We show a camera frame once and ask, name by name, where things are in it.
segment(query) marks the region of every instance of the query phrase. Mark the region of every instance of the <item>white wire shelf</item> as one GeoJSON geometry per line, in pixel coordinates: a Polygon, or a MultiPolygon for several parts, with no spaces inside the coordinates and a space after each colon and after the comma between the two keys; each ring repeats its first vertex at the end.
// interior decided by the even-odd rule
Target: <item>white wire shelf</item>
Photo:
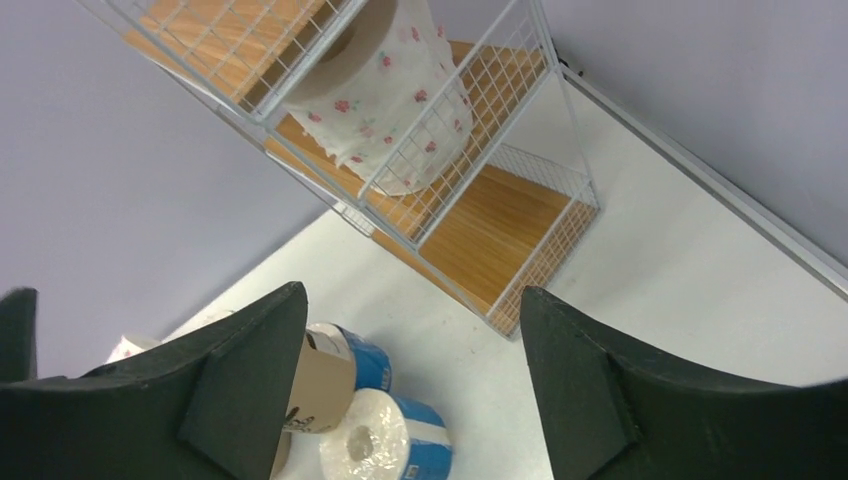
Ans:
{"type": "Polygon", "coordinates": [[[527,3],[510,2],[480,43],[451,42],[454,62],[458,66],[456,72],[444,82],[442,91],[429,100],[419,119],[395,142],[394,152],[367,182],[346,167],[337,168],[334,160],[328,158],[311,137],[304,135],[303,128],[291,116],[280,123],[266,142],[266,149],[331,191],[341,190],[337,196],[368,211],[384,229],[399,234],[410,247],[420,247],[480,172],[488,155],[544,83],[547,74],[556,71],[557,66],[544,54],[544,40],[527,3]],[[468,92],[467,97],[456,94],[455,90],[462,88],[458,86],[459,81],[468,92]],[[455,124],[440,117],[439,112],[444,111],[446,102],[463,97],[472,107],[473,122],[470,123],[473,126],[464,148],[457,147],[462,151],[455,153],[456,160],[438,173],[426,188],[410,190],[407,195],[387,195],[381,179],[400,183],[399,177],[392,178],[395,172],[421,168],[409,160],[410,152],[428,153],[429,146],[417,145],[412,132],[454,129],[455,124]],[[310,165],[289,152],[281,143],[283,139],[304,153],[310,165]],[[325,178],[330,178],[338,188],[334,189],[325,178]]]}
{"type": "Polygon", "coordinates": [[[367,0],[104,0],[124,40],[261,123],[367,0]]]}
{"type": "Polygon", "coordinates": [[[381,231],[373,239],[513,338],[524,287],[548,285],[598,210],[585,173],[501,144],[420,258],[381,231]]]}

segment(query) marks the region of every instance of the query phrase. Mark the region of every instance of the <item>white table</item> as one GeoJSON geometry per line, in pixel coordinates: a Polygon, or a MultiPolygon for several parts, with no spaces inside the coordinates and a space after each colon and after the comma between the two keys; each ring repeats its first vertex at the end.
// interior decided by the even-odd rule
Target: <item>white table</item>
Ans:
{"type": "MultiPolygon", "coordinates": [[[[508,142],[576,161],[550,84],[508,142]]],[[[688,178],[572,92],[605,211],[550,290],[597,320],[704,365],[804,385],[848,374],[848,304],[688,178]]],[[[552,478],[524,349],[329,212],[174,335],[302,281],[310,322],[385,348],[395,392],[435,407],[456,447],[452,480],[552,478]]],[[[296,436],[284,479],[320,478],[296,436]]]]}

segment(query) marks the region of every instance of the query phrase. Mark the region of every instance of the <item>wire mesh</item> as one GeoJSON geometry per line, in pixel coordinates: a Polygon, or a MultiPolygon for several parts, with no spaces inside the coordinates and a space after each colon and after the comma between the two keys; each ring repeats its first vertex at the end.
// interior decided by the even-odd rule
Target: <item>wire mesh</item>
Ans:
{"type": "Polygon", "coordinates": [[[514,1],[476,46],[454,42],[459,67],[395,140],[395,149],[360,190],[360,204],[420,246],[553,69],[539,35],[528,2],[514,1]],[[428,141],[455,138],[466,129],[462,142],[428,141]],[[450,161],[427,161],[442,148],[450,149],[450,161]],[[401,194],[398,184],[407,186],[401,194]]]}
{"type": "Polygon", "coordinates": [[[598,207],[589,177],[572,168],[505,144],[490,164],[570,199],[488,312],[492,328],[513,337],[518,332],[524,288],[548,285],[591,225],[598,207]]]}
{"type": "Polygon", "coordinates": [[[266,118],[365,0],[105,0],[125,40],[221,103],[266,118]]]}

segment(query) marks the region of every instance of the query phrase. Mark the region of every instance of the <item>wooden board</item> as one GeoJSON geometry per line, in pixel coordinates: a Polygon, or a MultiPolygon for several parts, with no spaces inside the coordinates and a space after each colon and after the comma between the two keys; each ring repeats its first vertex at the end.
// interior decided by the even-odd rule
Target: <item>wooden board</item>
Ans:
{"type": "MultiPolygon", "coordinates": [[[[597,213],[575,202],[557,222],[569,201],[565,195],[487,165],[422,246],[421,256],[456,284],[483,315],[496,307],[489,315],[490,323],[504,335],[512,335],[518,327],[524,287],[548,284],[597,213]],[[538,254],[530,258],[540,244],[538,254]],[[526,268],[511,284],[528,258],[526,268]]],[[[465,303],[451,285],[390,237],[376,231],[373,238],[465,303]]]]}
{"type": "MultiPolygon", "coordinates": [[[[248,111],[259,103],[324,25],[337,0],[158,0],[140,23],[221,93],[248,111]],[[268,10],[263,3],[272,4],[268,10]]],[[[188,79],[165,52],[136,30],[124,40],[151,60],[188,79]]]]}
{"type": "MultiPolygon", "coordinates": [[[[459,64],[470,53],[473,45],[451,42],[451,47],[454,63],[459,64]]],[[[454,190],[466,177],[480,153],[492,141],[521,99],[539,81],[545,68],[544,56],[539,51],[484,47],[462,72],[463,82],[474,107],[474,129],[463,155],[446,170],[442,179],[428,189],[403,197],[389,197],[369,191],[365,196],[368,204],[382,213],[398,231],[412,240],[418,239],[435,214],[446,204],[448,192],[454,190]]],[[[300,149],[315,168],[332,177],[347,194],[355,197],[359,193],[364,182],[348,168],[336,168],[333,160],[325,155],[312,137],[304,135],[303,128],[290,115],[282,121],[277,132],[300,149]]],[[[269,138],[265,147],[313,181],[330,191],[335,190],[274,139],[269,138]]]]}

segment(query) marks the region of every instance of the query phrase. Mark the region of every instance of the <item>gray wall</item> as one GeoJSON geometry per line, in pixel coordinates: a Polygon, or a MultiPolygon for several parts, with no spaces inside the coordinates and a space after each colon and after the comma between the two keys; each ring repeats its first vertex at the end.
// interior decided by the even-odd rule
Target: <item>gray wall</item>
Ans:
{"type": "Polygon", "coordinates": [[[42,376],[168,332],[322,211],[74,2],[5,2],[0,65],[0,291],[41,291],[42,376]]]}
{"type": "Polygon", "coordinates": [[[545,5],[590,82],[848,264],[848,2],[545,5]]]}

